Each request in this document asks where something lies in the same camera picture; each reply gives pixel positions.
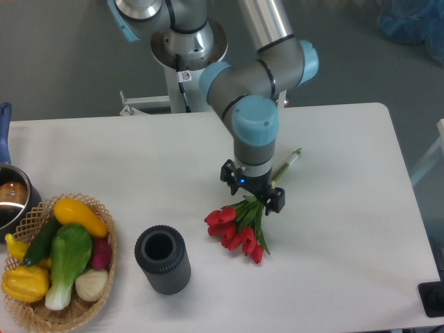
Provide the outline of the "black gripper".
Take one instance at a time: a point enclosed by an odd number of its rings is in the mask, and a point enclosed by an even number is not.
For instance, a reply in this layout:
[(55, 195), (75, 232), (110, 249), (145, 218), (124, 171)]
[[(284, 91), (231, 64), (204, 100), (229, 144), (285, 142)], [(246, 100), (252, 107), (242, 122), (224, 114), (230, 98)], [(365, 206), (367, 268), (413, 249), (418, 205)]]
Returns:
[(232, 160), (227, 160), (221, 167), (220, 180), (230, 188), (232, 195), (235, 195), (239, 188), (245, 189), (264, 204), (265, 214), (279, 214), (285, 206), (285, 190), (270, 187), (271, 171), (272, 169), (269, 169), (260, 176), (247, 176), (240, 168), (236, 168)]

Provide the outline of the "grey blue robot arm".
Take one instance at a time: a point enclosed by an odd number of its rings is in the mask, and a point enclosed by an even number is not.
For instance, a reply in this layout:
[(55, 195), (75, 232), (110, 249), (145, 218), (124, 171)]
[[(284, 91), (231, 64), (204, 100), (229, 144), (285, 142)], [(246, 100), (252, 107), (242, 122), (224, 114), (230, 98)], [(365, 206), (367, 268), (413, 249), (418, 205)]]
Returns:
[(206, 1), (109, 1), (108, 7), (128, 41), (149, 41), (171, 111), (212, 110), (231, 133), (234, 159), (220, 176), (231, 192), (243, 188), (267, 212), (279, 212), (285, 194), (271, 184), (279, 128), (274, 98), (318, 71), (315, 48), (295, 38), (282, 2), (239, 2), (257, 59), (238, 69), (224, 61), (228, 38)]

